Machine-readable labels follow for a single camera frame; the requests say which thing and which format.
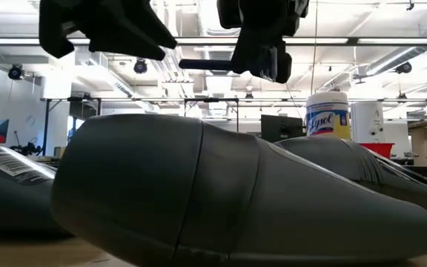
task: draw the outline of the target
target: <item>ceiling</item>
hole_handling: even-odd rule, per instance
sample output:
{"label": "ceiling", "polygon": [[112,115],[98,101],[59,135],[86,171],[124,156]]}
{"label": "ceiling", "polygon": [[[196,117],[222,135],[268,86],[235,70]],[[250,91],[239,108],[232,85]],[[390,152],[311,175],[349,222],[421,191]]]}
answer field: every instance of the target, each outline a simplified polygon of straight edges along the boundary
{"label": "ceiling", "polygon": [[[307,18],[301,19],[297,36],[427,37],[427,0],[414,1],[414,3],[414,9],[407,11],[409,1],[406,0],[311,0],[309,14]],[[153,0],[151,4],[175,36],[209,37],[212,30],[221,30],[216,13],[211,12],[215,8],[215,0]],[[0,0],[0,37],[37,37],[38,6],[38,1]],[[232,33],[221,32],[221,34],[231,36]],[[233,48],[227,46],[179,46],[178,49],[168,53],[164,62],[147,61],[148,71],[143,74],[136,74],[133,71],[136,58],[132,56],[108,53],[103,56],[107,61],[105,67],[111,70],[117,79],[140,96],[146,97],[179,98],[204,95],[243,98],[246,93],[252,92],[255,99],[290,98],[291,96],[302,99],[317,91],[339,88],[352,98],[394,98],[399,95],[400,90],[408,92],[408,98],[427,98],[427,51],[409,60],[413,71],[408,74],[398,75],[385,71],[364,79],[363,84],[357,84],[358,80],[351,79],[354,73],[360,74],[357,66],[366,67],[397,49],[400,47],[291,46],[288,47],[288,52],[293,58],[293,66],[291,78],[286,85],[258,79],[249,73],[213,76],[209,71],[180,70],[177,65],[180,59],[228,57]],[[81,48],[78,53],[87,52]],[[8,59],[15,60],[21,57],[26,58],[24,67],[27,65],[28,71],[41,76],[57,65],[57,61],[40,47],[0,47],[0,65],[9,66],[15,62]],[[40,61],[40,57],[47,58],[47,62]],[[87,66],[78,67],[80,71],[76,74],[74,84],[79,86],[74,86],[74,90],[86,90],[93,95],[102,91],[103,97],[119,97],[119,92],[115,89],[112,90],[113,94],[110,90],[105,90],[107,86],[110,87],[110,83],[104,81],[102,76],[87,76],[85,74],[91,71],[82,70]],[[183,113],[183,105],[158,104],[161,105],[162,110],[166,110],[165,113]],[[269,102],[243,104],[254,106],[254,108],[242,109],[242,114],[252,114],[245,115],[248,117],[257,116],[262,112],[286,112],[292,116],[304,113],[303,109],[298,111],[297,108],[291,107],[284,107],[279,111],[277,106],[281,104]],[[136,104],[121,105],[124,109],[139,108]],[[400,116],[403,111],[406,113],[406,111],[424,110],[426,105],[426,103],[420,103],[401,107]],[[116,108],[116,103],[110,103],[110,106]],[[232,110],[224,105],[220,106],[214,108],[213,105],[195,105],[191,108],[191,112],[196,111],[205,117],[220,116],[222,112],[214,110],[224,110],[224,113],[228,112],[230,116],[236,116]]]}

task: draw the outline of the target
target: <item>barcode label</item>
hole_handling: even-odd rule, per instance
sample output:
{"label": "barcode label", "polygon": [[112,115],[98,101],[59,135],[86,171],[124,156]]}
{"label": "barcode label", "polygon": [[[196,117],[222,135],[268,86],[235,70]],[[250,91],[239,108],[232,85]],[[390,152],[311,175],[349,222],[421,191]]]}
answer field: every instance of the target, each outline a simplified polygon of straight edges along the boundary
{"label": "barcode label", "polygon": [[28,171],[34,171],[32,167],[6,152],[0,152],[0,170],[12,177]]}

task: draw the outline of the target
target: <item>security camera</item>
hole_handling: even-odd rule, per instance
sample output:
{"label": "security camera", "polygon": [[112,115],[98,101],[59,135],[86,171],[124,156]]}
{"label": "security camera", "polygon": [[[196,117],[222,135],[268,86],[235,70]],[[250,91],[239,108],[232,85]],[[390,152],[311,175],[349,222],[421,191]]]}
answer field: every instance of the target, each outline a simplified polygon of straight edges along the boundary
{"label": "security camera", "polygon": [[14,64],[13,67],[9,69],[7,76],[13,81],[21,81],[24,78],[24,71],[22,70],[22,65]]}
{"label": "security camera", "polygon": [[396,72],[398,74],[410,73],[412,69],[413,69],[413,66],[411,66],[411,64],[409,62],[406,62],[406,63],[403,63],[400,66],[398,66],[396,69]]}
{"label": "security camera", "polygon": [[137,59],[136,64],[134,65],[134,72],[138,74],[143,74],[148,71],[148,66],[146,65],[146,61],[144,59]]}

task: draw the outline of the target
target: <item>wooden table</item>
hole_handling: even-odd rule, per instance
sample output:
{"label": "wooden table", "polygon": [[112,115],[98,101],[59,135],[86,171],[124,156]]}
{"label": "wooden table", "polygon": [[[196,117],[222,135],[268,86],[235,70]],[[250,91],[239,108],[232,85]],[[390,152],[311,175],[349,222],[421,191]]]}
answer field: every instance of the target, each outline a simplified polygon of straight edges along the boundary
{"label": "wooden table", "polygon": [[[129,267],[130,264],[104,253],[83,240],[0,239],[0,267]],[[383,267],[427,267],[427,255]]]}

